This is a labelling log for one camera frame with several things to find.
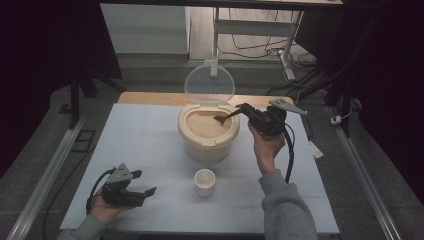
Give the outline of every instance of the white cup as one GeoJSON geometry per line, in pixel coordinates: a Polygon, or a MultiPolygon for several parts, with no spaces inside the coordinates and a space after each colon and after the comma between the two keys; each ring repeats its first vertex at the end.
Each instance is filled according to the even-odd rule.
{"type": "Polygon", "coordinates": [[[194,176],[195,191],[202,197],[208,197],[215,189],[215,174],[209,169],[201,169],[194,176]]]}

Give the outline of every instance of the gray sleeve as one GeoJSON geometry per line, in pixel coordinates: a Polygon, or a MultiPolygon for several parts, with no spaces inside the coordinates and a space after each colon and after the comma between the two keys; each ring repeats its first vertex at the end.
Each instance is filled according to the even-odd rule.
{"type": "Polygon", "coordinates": [[[99,239],[106,225],[97,218],[87,215],[84,222],[75,229],[64,229],[57,237],[57,240],[91,240],[99,239]]]}
{"type": "Polygon", "coordinates": [[[294,183],[287,184],[279,169],[262,176],[259,183],[265,193],[262,208],[267,240],[318,239],[311,212],[294,183]]]}

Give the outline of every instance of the spoon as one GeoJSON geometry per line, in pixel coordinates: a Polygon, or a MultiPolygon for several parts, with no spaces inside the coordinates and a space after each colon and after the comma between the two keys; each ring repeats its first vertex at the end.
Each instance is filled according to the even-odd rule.
{"type": "Polygon", "coordinates": [[[240,114],[240,113],[241,113],[241,109],[238,109],[238,110],[234,111],[233,113],[228,114],[225,117],[215,116],[214,119],[218,120],[221,123],[221,125],[224,126],[224,123],[227,119],[229,119],[230,117],[235,116],[237,114],[240,114]]]}

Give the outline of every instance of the hand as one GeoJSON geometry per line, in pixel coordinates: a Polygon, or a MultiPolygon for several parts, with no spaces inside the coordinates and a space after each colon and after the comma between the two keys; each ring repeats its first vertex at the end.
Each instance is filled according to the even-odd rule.
{"type": "Polygon", "coordinates": [[[252,132],[255,141],[253,149],[255,150],[259,170],[262,175],[274,171],[276,169],[274,159],[286,144],[284,134],[273,137],[263,136],[250,122],[247,126],[252,132]]]}
{"type": "Polygon", "coordinates": [[[112,206],[103,199],[100,188],[93,197],[90,215],[99,219],[104,224],[109,224],[121,212],[133,209],[134,207],[112,206]]]}

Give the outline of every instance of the white tag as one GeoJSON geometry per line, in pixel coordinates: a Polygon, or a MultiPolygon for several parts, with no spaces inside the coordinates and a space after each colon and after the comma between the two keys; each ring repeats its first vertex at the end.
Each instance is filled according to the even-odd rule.
{"type": "Polygon", "coordinates": [[[314,155],[315,159],[321,158],[324,156],[324,154],[315,146],[315,144],[312,141],[309,141],[309,145],[311,146],[312,154],[314,155]]]}

